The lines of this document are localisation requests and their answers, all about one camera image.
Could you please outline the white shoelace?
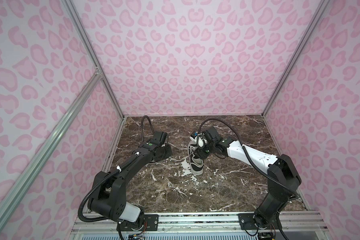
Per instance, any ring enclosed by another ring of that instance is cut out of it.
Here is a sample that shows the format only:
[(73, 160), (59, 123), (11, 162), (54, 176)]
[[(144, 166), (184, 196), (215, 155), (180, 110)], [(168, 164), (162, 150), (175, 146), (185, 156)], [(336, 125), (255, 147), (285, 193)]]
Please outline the white shoelace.
[(182, 162), (185, 160), (189, 160), (194, 151), (196, 150), (196, 146), (192, 143), (189, 143), (187, 147), (177, 147), (172, 143), (167, 143), (166, 146), (172, 147), (172, 156), (169, 157), (169, 160), (175, 161), (175, 162)]

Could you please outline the black white canvas sneaker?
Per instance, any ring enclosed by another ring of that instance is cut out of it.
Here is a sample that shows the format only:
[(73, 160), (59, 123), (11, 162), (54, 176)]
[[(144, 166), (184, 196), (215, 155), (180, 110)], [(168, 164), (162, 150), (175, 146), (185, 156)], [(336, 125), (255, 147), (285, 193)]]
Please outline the black white canvas sneaker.
[(195, 155), (197, 145), (194, 141), (190, 141), (188, 144), (188, 161), (190, 163), (191, 173), (194, 176), (199, 176), (203, 174), (204, 170), (204, 161)]

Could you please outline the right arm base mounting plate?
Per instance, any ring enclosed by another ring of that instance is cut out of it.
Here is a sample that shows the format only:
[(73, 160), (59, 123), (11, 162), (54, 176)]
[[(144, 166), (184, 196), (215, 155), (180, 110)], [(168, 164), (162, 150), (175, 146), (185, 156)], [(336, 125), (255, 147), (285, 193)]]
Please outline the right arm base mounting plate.
[(269, 228), (275, 228), (276, 230), (280, 229), (281, 221), (280, 221), (280, 213), (277, 212), (275, 215), (270, 217), (265, 217), (256, 213), (241, 213), (238, 214), (239, 224), (241, 226), (241, 230), (266, 230)]

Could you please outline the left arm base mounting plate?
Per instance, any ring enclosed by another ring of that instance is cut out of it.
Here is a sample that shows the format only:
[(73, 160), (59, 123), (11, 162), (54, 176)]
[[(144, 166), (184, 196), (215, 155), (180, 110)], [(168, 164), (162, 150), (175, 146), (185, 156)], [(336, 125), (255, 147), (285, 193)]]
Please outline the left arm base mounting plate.
[(158, 230), (159, 215), (147, 214), (138, 217), (136, 222), (123, 221), (120, 224), (122, 232), (153, 232)]

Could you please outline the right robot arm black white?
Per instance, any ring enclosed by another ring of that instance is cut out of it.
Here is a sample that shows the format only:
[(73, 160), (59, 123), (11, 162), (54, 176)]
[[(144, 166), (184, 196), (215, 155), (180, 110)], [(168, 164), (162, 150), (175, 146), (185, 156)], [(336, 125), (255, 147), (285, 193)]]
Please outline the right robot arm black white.
[(188, 145), (191, 172), (194, 175), (203, 173), (203, 160), (210, 154), (223, 155), (240, 160), (253, 168), (268, 180), (268, 193), (256, 208), (250, 223), (260, 229), (265, 229), (276, 221), (279, 214), (289, 201), (298, 199), (297, 189), (302, 183), (298, 171), (287, 155), (275, 156), (242, 145), (239, 141), (225, 138), (218, 143), (198, 143), (191, 139)]

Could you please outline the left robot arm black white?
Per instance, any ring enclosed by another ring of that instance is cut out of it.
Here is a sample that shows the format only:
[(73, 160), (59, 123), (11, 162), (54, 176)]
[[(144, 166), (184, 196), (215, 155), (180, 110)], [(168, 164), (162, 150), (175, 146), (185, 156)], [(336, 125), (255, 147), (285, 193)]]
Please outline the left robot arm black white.
[(169, 145), (142, 143), (121, 166), (95, 176), (92, 189), (80, 203), (78, 218), (86, 223), (124, 221), (140, 229), (145, 220), (144, 211), (127, 202), (127, 185), (145, 165), (171, 156)]

